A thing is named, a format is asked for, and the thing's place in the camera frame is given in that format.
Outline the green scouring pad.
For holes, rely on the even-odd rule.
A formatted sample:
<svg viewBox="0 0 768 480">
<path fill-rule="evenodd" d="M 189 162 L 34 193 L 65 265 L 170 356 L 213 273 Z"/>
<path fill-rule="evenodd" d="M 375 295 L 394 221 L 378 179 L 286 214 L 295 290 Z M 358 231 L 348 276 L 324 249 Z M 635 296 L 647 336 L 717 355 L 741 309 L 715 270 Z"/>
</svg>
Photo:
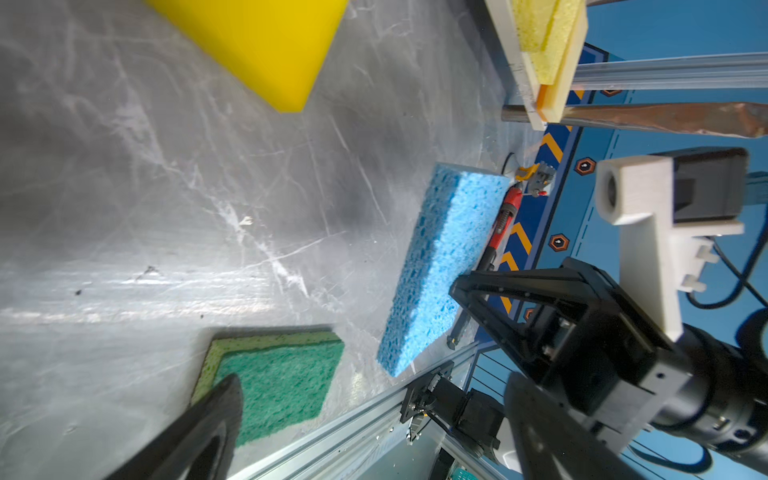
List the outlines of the green scouring pad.
<svg viewBox="0 0 768 480">
<path fill-rule="evenodd" d="M 238 376 L 241 447 L 321 413 L 345 345 L 331 331 L 259 334 L 211 342 L 191 395 L 197 403 L 225 377 Z"/>
</svg>

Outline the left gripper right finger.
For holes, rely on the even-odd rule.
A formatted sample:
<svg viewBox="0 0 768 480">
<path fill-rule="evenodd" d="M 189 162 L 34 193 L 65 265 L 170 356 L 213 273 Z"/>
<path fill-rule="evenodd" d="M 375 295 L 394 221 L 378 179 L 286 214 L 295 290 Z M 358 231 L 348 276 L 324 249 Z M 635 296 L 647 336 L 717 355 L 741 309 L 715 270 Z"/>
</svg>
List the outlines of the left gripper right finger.
<svg viewBox="0 0 768 480">
<path fill-rule="evenodd" d="M 640 479 L 530 379 L 513 372 L 505 416 L 525 479 Z"/>
</svg>

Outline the yellow porous sponge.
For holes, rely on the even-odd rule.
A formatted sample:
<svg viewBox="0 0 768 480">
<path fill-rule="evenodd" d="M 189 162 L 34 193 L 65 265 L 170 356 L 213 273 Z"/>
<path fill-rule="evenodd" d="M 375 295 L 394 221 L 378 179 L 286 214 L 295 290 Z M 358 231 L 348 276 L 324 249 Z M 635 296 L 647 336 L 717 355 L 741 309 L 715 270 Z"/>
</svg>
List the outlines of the yellow porous sponge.
<svg viewBox="0 0 768 480">
<path fill-rule="evenodd" d="M 518 40 L 533 64 L 538 82 L 553 85 L 578 16 L 577 0 L 512 0 Z"/>
</svg>

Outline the small thick yellow sponge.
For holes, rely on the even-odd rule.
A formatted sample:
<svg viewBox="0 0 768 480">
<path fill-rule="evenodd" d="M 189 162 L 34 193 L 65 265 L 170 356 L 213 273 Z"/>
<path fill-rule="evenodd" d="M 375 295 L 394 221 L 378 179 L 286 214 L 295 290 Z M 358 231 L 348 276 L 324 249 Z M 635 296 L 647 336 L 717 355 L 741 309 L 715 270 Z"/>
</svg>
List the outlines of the small thick yellow sponge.
<svg viewBox="0 0 768 480">
<path fill-rule="evenodd" d="M 151 1 L 198 47 L 281 113 L 302 111 L 345 1 Z"/>
</svg>

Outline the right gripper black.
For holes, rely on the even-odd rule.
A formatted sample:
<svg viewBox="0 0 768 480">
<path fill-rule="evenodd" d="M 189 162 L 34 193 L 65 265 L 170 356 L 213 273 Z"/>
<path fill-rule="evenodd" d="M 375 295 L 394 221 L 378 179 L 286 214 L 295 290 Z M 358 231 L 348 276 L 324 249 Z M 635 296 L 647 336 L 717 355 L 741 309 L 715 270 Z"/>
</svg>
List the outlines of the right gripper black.
<svg viewBox="0 0 768 480">
<path fill-rule="evenodd" d="M 646 427 L 767 471 L 767 312 L 733 345 L 687 325 L 669 341 L 605 271 L 567 258 L 557 268 L 472 271 L 451 297 L 527 377 L 624 447 Z"/>
</svg>

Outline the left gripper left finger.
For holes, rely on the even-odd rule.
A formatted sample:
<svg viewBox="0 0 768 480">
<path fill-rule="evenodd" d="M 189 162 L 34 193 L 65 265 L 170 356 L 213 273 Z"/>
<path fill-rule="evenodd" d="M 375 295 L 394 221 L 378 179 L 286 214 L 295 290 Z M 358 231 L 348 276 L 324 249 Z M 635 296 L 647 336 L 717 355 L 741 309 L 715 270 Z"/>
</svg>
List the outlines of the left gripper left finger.
<svg viewBox="0 0 768 480">
<path fill-rule="evenodd" d="M 236 374 L 226 376 L 110 479 L 225 479 L 243 415 Z"/>
</svg>

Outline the blue sponge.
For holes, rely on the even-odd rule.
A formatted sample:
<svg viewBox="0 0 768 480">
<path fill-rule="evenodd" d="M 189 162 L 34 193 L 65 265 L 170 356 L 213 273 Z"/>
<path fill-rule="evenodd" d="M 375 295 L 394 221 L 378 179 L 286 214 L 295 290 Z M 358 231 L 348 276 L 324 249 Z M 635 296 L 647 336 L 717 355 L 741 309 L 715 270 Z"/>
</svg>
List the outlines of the blue sponge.
<svg viewBox="0 0 768 480">
<path fill-rule="evenodd" d="M 416 220 L 377 354 L 402 374 L 454 325 L 450 289 L 479 262 L 511 181 L 487 170 L 438 163 Z"/>
</svg>

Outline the cream yellow sponge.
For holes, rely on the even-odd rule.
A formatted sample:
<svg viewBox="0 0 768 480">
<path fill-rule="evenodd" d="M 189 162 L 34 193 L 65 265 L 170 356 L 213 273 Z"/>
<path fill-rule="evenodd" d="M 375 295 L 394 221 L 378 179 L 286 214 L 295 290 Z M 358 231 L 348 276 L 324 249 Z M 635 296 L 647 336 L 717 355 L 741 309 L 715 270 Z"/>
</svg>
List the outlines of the cream yellow sponge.
<svg viewBox="0 0 768 480">
<path fill-rule="evenodd" d="M 534 66 L 541 84 L 537 111 L 543 121 L 559 123 L 587 36 L 586 2 L 557 1 L 550 24 L 546 48 L 534 55 Z"/>
</svg>

